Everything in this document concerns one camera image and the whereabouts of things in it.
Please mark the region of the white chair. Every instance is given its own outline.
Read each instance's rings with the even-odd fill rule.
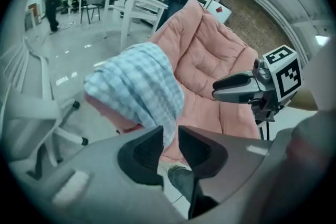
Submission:
[[[95,9],[98,9],[98,16],[99,16],[99,20],[100,20],[100,5],[102,4],[103,0],[86,0],[86,3],[83,5],[82,7],[82,12],[80,15],[80,23],[82,23],[82,17],[83,17],[83,10],[86,9],[87,14],[88,14],[88,20],[89,20],[89,24],[91,24],[90,22],[90,16],[89,16],[89,10],[93,9],[92,11],[92,15],[91,15],[91,20],[93,19],[93,13],[95,11]]]
[[[53,166],[56,160],[52,134],[76,144],[87,145],[84,137],[59,127],[71,107],[79,108],[74,99],[54,99],[47,60],[37,55],[23,39],[0,57],[1,143],[10,167],[22,174],[33,170],[37,152],[45,144]]]

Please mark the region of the black pants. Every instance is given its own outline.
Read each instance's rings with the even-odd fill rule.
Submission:
[[[194,188],[194,173],[182,167],[168,170],[170,183],[191,203]]]
[[[56,21],[56,1],[46,1],[46,16],[50,23],[51,31],[57,31],[58,22]]]
[[[168,8],[164,10],[156,30],[160,29],[170,17],[184,7],[184,4],[179,4],[170,0],[165,0],[164,3],[168,5]]]

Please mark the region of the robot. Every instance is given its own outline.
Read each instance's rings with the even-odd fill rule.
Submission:
[[[256,59],[252,71],[216,81],[213,96],[249,103],[258,119],[273,121],[301,85],[298,55],[284,45]],[[332,156],[307,137],[319,133],[336,145],[334,117],[319,112],[273,141],[179,126],[179,147],[194,173],[188,223],[270,223],[289,213],[308,197]],[[186,220],[164,196],[156,173],[162,150],[162,126],[134,131],[88,145],[38,190],[24,189],[56,223],[181,223]]]

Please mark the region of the glossy floor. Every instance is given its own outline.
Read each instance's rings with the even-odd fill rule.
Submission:
[[[51,84],[56,99],[75,97],[81,102],[78,111],[70,114],[63,128],[69,132],[84,136],[90,143],[118,135],[116,128],[103,118],[97,110],[83,100],[83,81],[85,76],[110,57],[116,56],[120,48],[120,30],[122,19],[118,12],[109,11],[108,34],[103,38],[102,22],[98,16],[93,16],[88,24],[86,14],[83,14],[82,24],[79,14],[57,15],[62,31],[49,35],[49,23],[43,19],[35,32],[27,32],[28,40],[33,49],[49,60]],[[151,27],[145,23],[132,23],[127,46],[148,40]],[[62,138],[55,137],[63,159],[71,158],[82,146],[75,145]],[[181,197],[169,182],[166,172],[168,164],[161,163],[158,173],[164,178],[164,193],[178,211],[187,217],[189,203]],[[48,158],[43,157],[45,175],[52,173]]]

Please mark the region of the brick wall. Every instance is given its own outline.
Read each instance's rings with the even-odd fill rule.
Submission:
[[[225,25],[259,56],[283,44],[293,47],[278,24],[253,0],[221,0],[221,4],[232,10]]]

